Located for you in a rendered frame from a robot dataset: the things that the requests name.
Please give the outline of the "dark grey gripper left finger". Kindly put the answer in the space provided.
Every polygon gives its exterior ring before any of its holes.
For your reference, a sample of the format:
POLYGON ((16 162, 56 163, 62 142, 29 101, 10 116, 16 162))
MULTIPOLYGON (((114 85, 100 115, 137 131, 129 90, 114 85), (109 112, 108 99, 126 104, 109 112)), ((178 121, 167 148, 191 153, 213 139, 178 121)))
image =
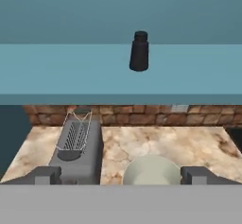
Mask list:
POLYGON ((60 182, 61 168, 59 166, 38 166, 25 176, 4 181, 4 184, 51 185, 60 182))

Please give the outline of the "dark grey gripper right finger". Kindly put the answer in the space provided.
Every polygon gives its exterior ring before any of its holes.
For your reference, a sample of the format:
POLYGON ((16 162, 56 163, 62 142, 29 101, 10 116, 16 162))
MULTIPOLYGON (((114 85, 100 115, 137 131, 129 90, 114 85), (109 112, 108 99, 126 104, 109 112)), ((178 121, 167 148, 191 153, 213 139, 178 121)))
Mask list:
POLYGON ((219 177, 204 166, 183 166, 181 168, 181 184, 230 185, 238 184, 238 181, 232 181, 223 177, 219 177))

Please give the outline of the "pale green mixing bowl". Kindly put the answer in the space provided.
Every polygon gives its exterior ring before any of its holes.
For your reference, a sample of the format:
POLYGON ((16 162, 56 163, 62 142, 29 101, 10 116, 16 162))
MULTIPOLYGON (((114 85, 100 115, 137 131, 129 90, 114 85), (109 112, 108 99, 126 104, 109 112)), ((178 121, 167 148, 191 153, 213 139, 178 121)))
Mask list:
POLYGON ((124 172, 124 185, 179 185, 181 168, 159 155, 145 155, 128 165, 124 172))

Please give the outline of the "blue open cabinet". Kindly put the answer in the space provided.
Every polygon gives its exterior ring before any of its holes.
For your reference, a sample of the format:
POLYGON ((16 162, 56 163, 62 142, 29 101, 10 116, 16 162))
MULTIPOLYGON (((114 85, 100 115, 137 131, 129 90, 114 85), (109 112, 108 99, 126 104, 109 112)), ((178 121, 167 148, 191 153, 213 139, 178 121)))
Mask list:
POLYGON ((34 103, 242 104, 242 0, 0 0, 0 104, 34 103))

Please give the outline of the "black shaker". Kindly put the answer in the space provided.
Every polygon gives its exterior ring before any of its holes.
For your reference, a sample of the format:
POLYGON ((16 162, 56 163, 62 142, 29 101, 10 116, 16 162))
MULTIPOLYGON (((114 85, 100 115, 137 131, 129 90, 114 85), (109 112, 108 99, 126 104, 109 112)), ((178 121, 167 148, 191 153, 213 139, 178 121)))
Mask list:
POLYGON ((130 69, 136 72, 148 68, 148 41, 145 31, 136 31, 131 45, 130 69))

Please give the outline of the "grey toaster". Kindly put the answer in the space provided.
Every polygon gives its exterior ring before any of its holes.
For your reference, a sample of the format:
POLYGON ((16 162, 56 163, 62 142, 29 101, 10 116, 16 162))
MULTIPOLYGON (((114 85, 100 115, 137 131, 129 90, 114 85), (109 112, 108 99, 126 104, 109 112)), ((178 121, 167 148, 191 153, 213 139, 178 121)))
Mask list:
POLYGON ((100 184, 103 148, 100 121, 77 108, 66 114, 49 165, 61 168, 61 184, 100 184))

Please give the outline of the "black hob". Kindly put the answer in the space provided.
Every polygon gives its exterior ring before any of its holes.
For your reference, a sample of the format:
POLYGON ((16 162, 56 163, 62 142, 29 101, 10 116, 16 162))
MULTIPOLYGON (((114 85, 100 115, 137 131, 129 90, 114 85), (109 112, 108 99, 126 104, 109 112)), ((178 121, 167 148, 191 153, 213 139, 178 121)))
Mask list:
POLYGON ((225 130, 242 153, 242 128, 226 128, 225 130))

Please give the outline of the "grey wall socket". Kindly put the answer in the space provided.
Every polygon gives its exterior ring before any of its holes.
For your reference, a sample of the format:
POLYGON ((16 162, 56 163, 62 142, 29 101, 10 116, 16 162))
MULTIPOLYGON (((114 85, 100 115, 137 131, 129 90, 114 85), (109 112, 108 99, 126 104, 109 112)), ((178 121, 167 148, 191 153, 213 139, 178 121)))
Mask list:
POLYGON ((188 105, 173 105, 171 111, 174 113, 187 113, 189 106, 188 105))

